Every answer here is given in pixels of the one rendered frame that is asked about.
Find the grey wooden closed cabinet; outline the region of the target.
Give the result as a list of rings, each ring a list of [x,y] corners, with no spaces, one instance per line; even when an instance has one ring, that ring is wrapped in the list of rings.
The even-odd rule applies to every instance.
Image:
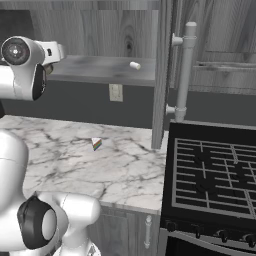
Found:
[[[175,34],[195,22],[189,89],[256,95],[256,0],[178,0]]]

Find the black stove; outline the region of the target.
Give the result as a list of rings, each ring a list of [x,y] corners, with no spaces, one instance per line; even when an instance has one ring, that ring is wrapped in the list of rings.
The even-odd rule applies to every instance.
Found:
[[[256,236],[256,128],[172,121],[157,256],[256,256],[247,234]]]

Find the grey wooden cabinet door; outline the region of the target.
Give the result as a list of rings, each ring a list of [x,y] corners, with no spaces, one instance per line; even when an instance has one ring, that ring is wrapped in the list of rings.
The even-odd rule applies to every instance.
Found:
[[[168,98],[168,76],[172,55],[172,33],[175,27],[178,0],[160,0],[155,65],[155,86],[152,116],[151,148],[160,149]]]

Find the grey wooden base cabinet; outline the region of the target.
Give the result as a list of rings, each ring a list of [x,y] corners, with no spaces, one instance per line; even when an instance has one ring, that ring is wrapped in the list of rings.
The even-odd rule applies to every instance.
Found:
[[[150,247],[145,248],[145,220],[152,216]],[[88,227],[92,241],[102,256],[156,256],[160,214],[135,207],[103,205],[99,219]]]

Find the grey wooden open cabinet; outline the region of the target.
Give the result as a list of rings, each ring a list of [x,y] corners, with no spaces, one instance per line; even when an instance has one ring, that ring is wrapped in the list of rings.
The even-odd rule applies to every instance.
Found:
[[[51,80],[152,86],[158,11],[132,2],[41,2],[30,12],[35,38],[66,47]],[[141,65],[140,70],[130,62]]]

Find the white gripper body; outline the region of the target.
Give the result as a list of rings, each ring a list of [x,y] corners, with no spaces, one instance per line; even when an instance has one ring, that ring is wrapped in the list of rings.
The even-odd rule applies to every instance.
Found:
[[[66,58],[66,50],[65,47],[62,44],[57,44],[57,60],[61,61]]]

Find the rainbow cake slice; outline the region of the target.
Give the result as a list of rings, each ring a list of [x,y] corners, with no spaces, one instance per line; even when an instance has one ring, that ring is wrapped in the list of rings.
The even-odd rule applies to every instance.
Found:
[[[97,150],[102,145],[102,139],[98,137],[94,137],[91,139],[93,150]]]

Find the white wall outlet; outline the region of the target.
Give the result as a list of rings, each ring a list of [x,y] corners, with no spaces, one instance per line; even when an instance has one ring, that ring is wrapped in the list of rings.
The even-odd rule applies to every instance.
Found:
[[[109,85],[109,97],[111,101],[122,102],[123,101],[123,85],[122,84],[110,84]]]

